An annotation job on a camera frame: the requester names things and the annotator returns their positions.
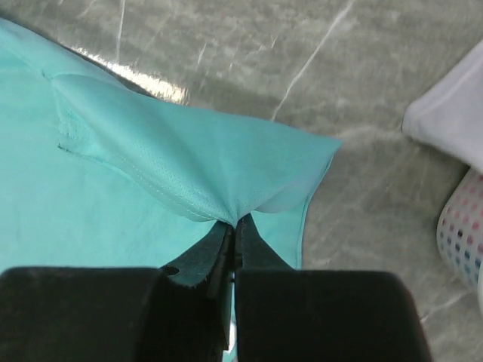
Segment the white vein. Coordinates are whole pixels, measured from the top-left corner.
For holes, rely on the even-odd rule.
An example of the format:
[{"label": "white vein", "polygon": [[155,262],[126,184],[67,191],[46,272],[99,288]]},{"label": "white vein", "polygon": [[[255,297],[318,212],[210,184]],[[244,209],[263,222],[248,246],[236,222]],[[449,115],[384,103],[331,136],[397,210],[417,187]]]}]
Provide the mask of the white vein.
[{"label": "white vein", "polygon": [[79,15],[78,15],[76,18],[77,18],[77,19],[80,19],[80,18],[84,17],[84,16],[85,16],[85,15],[86,15],[86,14],[89,12],[89,10],[92,8],[92,5],[94,5],[96,1],[97,1],[97,0],[92,0],[92,1],[89,3],[89,5],[88,5],[88,6],[87,6],[87,7],[84,9],[84,11],[82,11],[82,12],[81,12],[81,13],[80,13],[80,14],[79,14]]},{"label": "white vein", "polygon": [[203,54],[205,53],[205,50],[206,50],[206,44],[207,44],[207,42],[205,42],[205,46],[203,47],[202,51],[199,52],[199,55],[198,55],[198,65],[202,62]]},{"label": "white vein", "polygon": [[453,305],[457,304],[461,299],[465,298],[469,294],[472,294],[472,291],[471,290],[465,290],[464,292],[457,294],[456,296],[450,298],[446,303],[432,307],[429,310],[428,314],[420,319],[421,323],[423,323],[423,324],[426,323],[428,318],[432,317],[435,313],[442,311],[442,310],[445,310],[445,309],[451,308]]},{"label": "white vein", "polygon": [[280,35],[280,32],[277,33],[275,39],[273,39],[272,41],[272,45],[270,46],[270,49],[273,49],[273,47],[275,47],[275,43],[277,42],[277,39],[278,39],[278,36]]},{"label": "white vein", "polygon": [[318,43],[317,47],[315,48],[315,50],[313,51],[312,55],[310,55],[309,59],[305,62],[305,64],[303,65],[302,69],[294,76],[294,78],[292,79],[292,81],[290,82],[290,84],[288,85],[288,88],[287,90],[285,91],[285,95],[283,96],[283,98],[281,99],[280,103],[278,104],[278,106],[275,108],[275,110],[273,111],[273,114],[272,114],[272,117],[270,118],[272,121],[275,120],[275,117],[277,116],[277,113],[278,111],[280,110],[280,108],[283,106],[285,100],[288,98],[288,94],[290,93],[290,91],[292,90],[292,87],[298,82],[298,80],[302,77],[303,73],[306,71],[306,69],[309,67],[310,63],[314,60],[315,58],[315,55],[317,55],[318,51],[321,50],[321,48],[325,45],[325,42],[327,41],[327,39],[331,36],[332,32],[334,31],[334,29],[337,27],[337,25],[339,25],[339,23],[346,17],[346,15],[349,13],[350,9],[352,8],[352,6],[354,5],[354,2],[355,0],[350,0],[348,3],[347,3],[347,6],[340,12],[337,14],[337,16],[335,17],[334,21],[332,21],[332,24],[329,26],[329,29],[328,31],[325,33],[324,37],[322,38],[322,40],[320,41],[320,43]]},{"label": "white vein", "polygon": [[115,43],[115,62],[116,63],[119,63],[119,54],[121,52],[121,34],[122,34],[122,26],[124,25],[125,10],[126,10],[126,0],[121,0],[121,19],[119,21],[118,37]]}]

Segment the marble surface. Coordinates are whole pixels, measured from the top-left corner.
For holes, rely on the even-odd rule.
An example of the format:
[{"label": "marble surface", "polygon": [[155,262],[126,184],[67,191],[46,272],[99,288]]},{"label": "marble surface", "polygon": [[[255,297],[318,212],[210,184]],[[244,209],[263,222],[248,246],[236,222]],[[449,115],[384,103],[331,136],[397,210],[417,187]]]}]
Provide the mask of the marble surface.
[{"label": "marble surface", "polygon": [[483,39],[483,2],[2,0],[0,14],[156,97],[341,138],[305,267],[397,273],[435,360],[483,360],[475,294],[435,242],[466,167],[400,131],[408,104]]}]

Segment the stitching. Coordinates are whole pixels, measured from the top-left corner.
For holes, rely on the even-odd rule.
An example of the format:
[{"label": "stitching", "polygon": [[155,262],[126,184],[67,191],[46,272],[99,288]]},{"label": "stitching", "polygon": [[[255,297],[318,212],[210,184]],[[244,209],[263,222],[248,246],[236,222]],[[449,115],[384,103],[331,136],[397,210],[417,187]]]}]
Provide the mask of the stitching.
[{"label": "stitching", "polygon": [[[170,198],[168,192],[166,192],[165,190],[163,190],[161,187],[155,187],[153,184],[156,184],[156,182],[154,180],[152,180],[152,178],[150,176],[147,176],[142,170],[140,170],[139,168],[137,168],[136,166],[134,166],[126,157],[119,156],[118,158],[120,159],[120,161],[122,161],[124,164],[126,164],[126,166],[131,167],[134,170],[134,172],[141,178],[141,180],[143,182],[145,182],[145,184],[147,184],[148,187],[151,188],[151,190],[153,190],[154,192],[159,192],[159,193],[163,194],[164,196],[166,196],[167,198]],[[194,205],[191,201],[186,200],[184,197],[178,195],[175,192],[171,192],[171,193],[175,197],[180,198],[181,200],[185,201],[188,205],[192,206],[193,208],[195,208],[195,209],[197,208],[196,205]],[[204,220],[216,219],[210,213],[206,213],[206,214],[209,215],[209,217],[211,219],[209,217],[206,217],[204,215],[201,215],[200,213],[196,213],[195,211],[191,211],[191,210],[187,209],[186,206],[180,204],[179,202],[176,202],[175,200],[172,200],[172,202],[174,202],[176,205],[182,207],[188,213],[191,213],[192,215],[201,217]]]},{"label": "stitching", "polygon": [[[57,108],[57,116],[59,117],[59,121],[60,123],[67,123],[68,121],[66,120],[66,116],[65,114],[67,112],[71,112],[72,110],[68,107],[68,101],[65,99],[64,96],[62,96],[62,94],[60,94],[60,92],[55,88],[55,87],[52,87],[51,88],[54,92],[54,98],[56,100],[56,108]],[[60,96],[62,96],[62,99],[64,99],[64,102],[63,105],[61,106],[60,103],[61,103],[61,100],[60,100]],[[71,141],[73,141],[73,137],[72,137],[72,134],[70,133],[65,133],[65,135],[67,136],[68,139],[70,139]],[[125,164],[126,166],[132,168],[134,170],[134,172],[139,176],[139,178],[141,178],[141,181],[144,182],[151,190],[153,190],[154,192],[156,193],[161,193],[163,194],[167,199],[169,199],[171,202],[175,203],[177,206],[181,207],[183,210],[185,210],[187,213],[190,213],[194,216],[197,216],[198,218],[201,218],[202,220],[204,221],[209,221],[209,220],[212,220],[212,219],[216,219],[216,217],[214,217],[213,215],[211,215],[210,213],[206,213],[209,217],[206,217],[205,215],[201,215],[200,213],[196,213],[195,211],[191,211],[189,210],[185,205],[182,205],[180,204],[179,202],[173,200],[172,197],[170,197],[169,193],[161,188],[156,188],[153,184],[156,184],[156,182],[150,178],[149,176],[147,176],[146,174],[143,173],[143,171],[141,171],[140,169],[138,169],[137,167],[135,167],[131,162],[129,162],[129,160],[125,157],[122,157],[122,156],[116,156],[117,159],[119,159],[123,164]],[[176,197],[176,198],[179,198],[183,201],[185,201],[188,205],[190,205],[191,207],[193,207],[194,209],[197,209],[197,207],[190,201],[186,200],[185,198],[183,198],[182,196],[178,195],[177,193],[175,192],[172,192],[172,194]]]}]

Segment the polka dot basket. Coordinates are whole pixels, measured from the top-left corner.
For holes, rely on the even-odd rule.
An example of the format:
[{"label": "polka dot basket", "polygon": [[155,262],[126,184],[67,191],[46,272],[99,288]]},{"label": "polka dot basket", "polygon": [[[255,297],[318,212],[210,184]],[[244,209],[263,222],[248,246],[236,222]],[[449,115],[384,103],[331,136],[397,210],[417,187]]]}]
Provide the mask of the polka dot basket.
[{"label": "polka dot basket", "polygon": [[483,176],[473,169],[443,209],[437,238],[443,260],[476,290],[483,260]]}]

